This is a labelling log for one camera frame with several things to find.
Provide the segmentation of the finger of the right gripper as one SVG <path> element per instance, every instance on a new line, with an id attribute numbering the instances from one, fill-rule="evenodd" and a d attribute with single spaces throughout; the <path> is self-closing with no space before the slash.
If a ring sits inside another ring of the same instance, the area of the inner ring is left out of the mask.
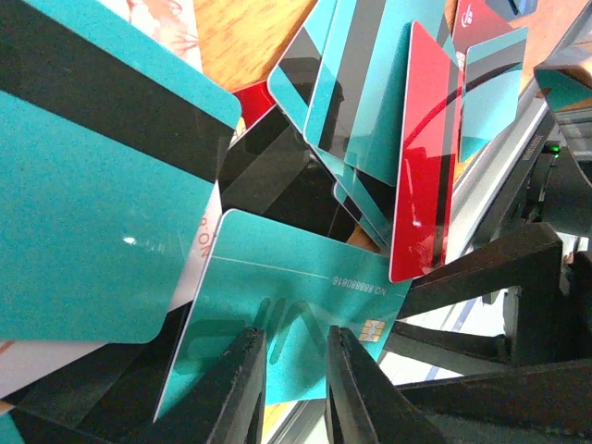
<path id="1" fill-rule="evenodd" d="M 501 365 L 556 363 L 564 358 L 562 241 L 547 223 L 526 225 L 416 279 L 398 314 L 397 334 L 444 352 Z M 517 295 L 504 307 L 497 337 L 436 331 L 406 318 L 503 289 Z"/>
<path id="2" fill-rule="evenodd" d="M 538 364 L 398 386 L 411 404 L 503 426 L 591 433 L 591 361 Z"/>

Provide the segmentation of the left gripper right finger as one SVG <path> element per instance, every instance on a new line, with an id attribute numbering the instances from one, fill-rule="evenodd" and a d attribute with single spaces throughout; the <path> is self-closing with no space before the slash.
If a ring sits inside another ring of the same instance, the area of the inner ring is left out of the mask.
<path id="1" fill-rule="evenodd" d="M 331 443 L 442 443 L 444 435 L 390 382 L 345 327 L 327 337 L 327 438 Z"/>

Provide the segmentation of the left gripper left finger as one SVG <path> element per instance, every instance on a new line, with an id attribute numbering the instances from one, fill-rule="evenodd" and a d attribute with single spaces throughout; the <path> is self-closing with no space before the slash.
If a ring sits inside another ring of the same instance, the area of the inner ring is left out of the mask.
<path id="1" fill-rule="evenodd" d="M 221 354 L 210 387 L 215 418 L 209 443 L 259 443 L 266 388 L 266 334 L 246 327 Z"/>

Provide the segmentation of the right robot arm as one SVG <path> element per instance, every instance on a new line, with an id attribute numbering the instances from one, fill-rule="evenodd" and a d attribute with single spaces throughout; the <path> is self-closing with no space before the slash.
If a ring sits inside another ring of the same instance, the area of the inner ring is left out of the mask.
<path id="1" fill-rule="evenodd" d="M 529 427 L 591 435 L 591 254 L 562 260 L 559 232 L 591 230 L 591 43 L 582 41 L 535 69 L 536 81 L 568 142 L 547 171 L 549 213 L 421 277 L 402 311 L 416 315 L 448 302 L 515 289 L 504 306 L 509 333 L 487 338 L 400 323 L 396 337 L 436 352 L 465 376 L 398 389 L 413 443 L 443 443 L 436 414 L 459 429 L 476 422 L 503 431 Z"/>

